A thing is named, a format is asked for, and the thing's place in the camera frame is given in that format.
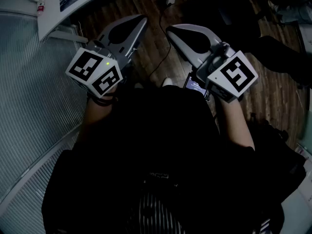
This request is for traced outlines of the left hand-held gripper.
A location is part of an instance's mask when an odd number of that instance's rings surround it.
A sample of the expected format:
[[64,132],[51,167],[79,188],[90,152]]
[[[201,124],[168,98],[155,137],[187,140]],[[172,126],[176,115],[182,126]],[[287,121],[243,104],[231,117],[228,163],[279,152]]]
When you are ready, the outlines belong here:
[[81,88],[101,99],[123,80],[127,57],[147,28],[145,15],[126,16],[104,28],[98,40],[79,48],[65,73]]

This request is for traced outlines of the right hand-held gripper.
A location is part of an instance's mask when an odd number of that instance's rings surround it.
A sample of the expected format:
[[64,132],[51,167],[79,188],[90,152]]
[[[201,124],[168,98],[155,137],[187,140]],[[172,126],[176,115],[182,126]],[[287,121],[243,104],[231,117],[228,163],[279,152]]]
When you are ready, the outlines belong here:
[[239,98],[258,79],[242,51],[235,51],[210,29],[193,24],[166,28],[174,48],[195,68],[200,86],[229,103]]

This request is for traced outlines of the person's left forearm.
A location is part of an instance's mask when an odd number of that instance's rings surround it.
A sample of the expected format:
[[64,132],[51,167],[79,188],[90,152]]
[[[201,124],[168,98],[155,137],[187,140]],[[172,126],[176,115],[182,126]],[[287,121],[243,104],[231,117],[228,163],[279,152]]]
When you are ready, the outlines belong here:
[[98,99],[93,100],[92,97],[88,97],[77,142],[83,142],[90,134],[93,125],[100,122],[111,113],[115,98],[110,96],[104,99],[104,101],[105,102],[102,103]]

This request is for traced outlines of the person's right forearm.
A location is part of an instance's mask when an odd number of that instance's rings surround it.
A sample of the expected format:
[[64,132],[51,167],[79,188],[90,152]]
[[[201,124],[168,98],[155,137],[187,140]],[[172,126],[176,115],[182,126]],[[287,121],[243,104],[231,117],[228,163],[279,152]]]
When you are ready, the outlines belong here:
[[222,127],[225,127],[227,138],[235,144],[255,150],[254,141],[238,99],[229,103],[222,99],[219,101],[223,115]]

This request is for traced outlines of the small display screen device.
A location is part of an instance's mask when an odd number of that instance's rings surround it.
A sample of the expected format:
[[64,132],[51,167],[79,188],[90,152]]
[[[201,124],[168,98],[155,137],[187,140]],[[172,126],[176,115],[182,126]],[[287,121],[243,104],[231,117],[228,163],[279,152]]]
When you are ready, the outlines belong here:
[[191,73],[188,74],[187,79],[183,85],[183,88],[200,92],[205,97],[206,100],[208,100],[210,95],[210,92],[208,90],[201,88],[197,82],[192,80]]

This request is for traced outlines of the black office chair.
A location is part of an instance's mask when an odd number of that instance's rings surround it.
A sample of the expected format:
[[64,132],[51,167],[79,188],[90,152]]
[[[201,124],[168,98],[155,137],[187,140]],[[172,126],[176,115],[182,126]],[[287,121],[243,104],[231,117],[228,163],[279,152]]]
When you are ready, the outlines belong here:
[[300,86],[312,88],[312,61],[271,36],[261,36],[258,21],[265,12],[256,14],[248,0],[193,0],[184,13],[188,22],[209,28],[267,69],[287,73]]

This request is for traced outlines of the black wristband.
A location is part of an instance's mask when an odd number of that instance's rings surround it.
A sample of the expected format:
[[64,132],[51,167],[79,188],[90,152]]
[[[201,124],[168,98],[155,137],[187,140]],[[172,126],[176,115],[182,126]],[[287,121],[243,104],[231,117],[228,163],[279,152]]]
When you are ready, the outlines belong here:
[[95,95],[87,92],[87,102],[92,99],[92,101],[101,106],[101,107],[107,107],[109,105],[113,105],[116,102],[118,102],[118,98],[115,96],[115,93],[106,93],[102,98],[98,98]]

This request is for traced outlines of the person's black shirt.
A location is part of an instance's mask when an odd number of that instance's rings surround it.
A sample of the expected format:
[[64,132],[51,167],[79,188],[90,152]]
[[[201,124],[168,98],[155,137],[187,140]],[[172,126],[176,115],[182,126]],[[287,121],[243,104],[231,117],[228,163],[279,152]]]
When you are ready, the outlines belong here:
[[282,131],[247,123],[255,150],[231,142],[219,99],[177,86],[118,95],[83,142],[63,151],[49,179],[46,234],[139,234],[139,201],[151,193],[186,234],[280,233],[282,202],[306,176]]

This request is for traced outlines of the striped black white garment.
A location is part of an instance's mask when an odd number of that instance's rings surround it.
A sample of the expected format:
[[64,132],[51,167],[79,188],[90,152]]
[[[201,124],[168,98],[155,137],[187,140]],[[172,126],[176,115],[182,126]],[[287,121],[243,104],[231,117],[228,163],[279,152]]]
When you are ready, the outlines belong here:
[[186,234],[181,224],[162,202],[151,193],[139,201],[139,234]]

